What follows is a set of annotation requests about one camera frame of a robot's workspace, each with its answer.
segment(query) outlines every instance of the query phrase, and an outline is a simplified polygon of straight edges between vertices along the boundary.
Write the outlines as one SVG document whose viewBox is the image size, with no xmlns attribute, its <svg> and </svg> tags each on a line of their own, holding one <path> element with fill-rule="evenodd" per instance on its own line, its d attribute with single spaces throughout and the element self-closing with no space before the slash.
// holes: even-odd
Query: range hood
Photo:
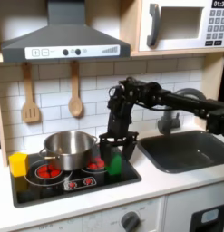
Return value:
<svg viewBox="0 0 224 232">
<path fill-rule="evenodd" d="M 2 43 L 5 63 L 129 57 L 129 44 L 85 25 L 85 0 L 48 0 L 48 25 Z"/>
</svg>

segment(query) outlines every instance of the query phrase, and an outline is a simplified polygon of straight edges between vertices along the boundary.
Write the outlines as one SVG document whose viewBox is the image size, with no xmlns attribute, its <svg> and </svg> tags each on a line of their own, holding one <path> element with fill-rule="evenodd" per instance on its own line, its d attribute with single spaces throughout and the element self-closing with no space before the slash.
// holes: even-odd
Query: pot handle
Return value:
<svg viewBox="0 0 224 232">
<path fill-rule="evenodd" d="M 45 150 L 45 148 L 43 148 L 42 150 L 39 151 L 38 155 L 41 158 L 44 158 L 45 160 L 52 160 L 52 159 L 56 159 L 56 157 L 54 156 L 43 156 L 43 151 Z"/>
<path fill-rule="evenodd" d="M 97 137 L 96 137 L 96 136 L 93 136 L 93 135 L 92 135 L 92 137 L 94 138 L 94 142 L 95 142 L 95 144 L 96 144 L 97 141 L 98 141 Z"/>
</svg>

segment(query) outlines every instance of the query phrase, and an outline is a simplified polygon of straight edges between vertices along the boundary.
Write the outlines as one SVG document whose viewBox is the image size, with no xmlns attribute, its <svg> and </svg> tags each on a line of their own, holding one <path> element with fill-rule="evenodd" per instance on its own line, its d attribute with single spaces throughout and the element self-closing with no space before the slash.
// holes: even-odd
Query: countertop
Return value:
<svg viewBox="0 0 224 232">
<path fill-rule="evenodd" d="M 198 126 L 190 125 L 184 127 L 182 131 L 199 129 Z M 141 134 L 140 138 L 158 134 L 156 130 L 151 130 Z M 3 167 L 0 151 L 0 231 L 37 226 L 224 180 L 224 164 L 181 174 L 167 174 L 156 169 L 137 148 L 131 158 L 131 164 L 141 175 L 141 182 L 27 208 L 15 208 L 12 199 L 9 168 Z"/>
</svg>

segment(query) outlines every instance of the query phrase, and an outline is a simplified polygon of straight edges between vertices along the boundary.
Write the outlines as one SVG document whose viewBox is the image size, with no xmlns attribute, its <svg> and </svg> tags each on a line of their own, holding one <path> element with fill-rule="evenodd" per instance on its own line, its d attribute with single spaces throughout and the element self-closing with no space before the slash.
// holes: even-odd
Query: black stovetop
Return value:
<svg viewBox="0 0 224 232">
<path fill-rule="evenodd" d="M 26 176 L 14 178 L 11 174 L 14 205 L 18 208 L 141 181 L 140 175 L 124 159 L 120 172 L 115 174 L 105 168 L 92 169 L 93 166 L 60 171 L 38 154 L 29 155 L 28 159 L 30 168 Z"/>
</svg>

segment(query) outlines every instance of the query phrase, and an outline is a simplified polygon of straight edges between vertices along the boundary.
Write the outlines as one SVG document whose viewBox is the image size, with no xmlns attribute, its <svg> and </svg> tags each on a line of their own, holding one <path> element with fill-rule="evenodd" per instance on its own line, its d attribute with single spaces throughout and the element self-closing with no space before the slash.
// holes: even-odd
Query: black handle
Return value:
<svg viewBox="0 0 224 232">
<path fill-rule="evenodd" d="M 140 218 L 135 212 L 129 212 L 122 217 L 122 226 L 126 232 L 133 232 L 140 224 Z"/>
<path fill-rule="evenodd" d="M 150 14 L 152 16 L 152 28 L 151 35 L 147 37 L 147 45 L 149 47 L 154 46 L 157 42 L 157 38 L 160 30 L 160 10 L 158 4 L 151 4 Z"/>
</svg>

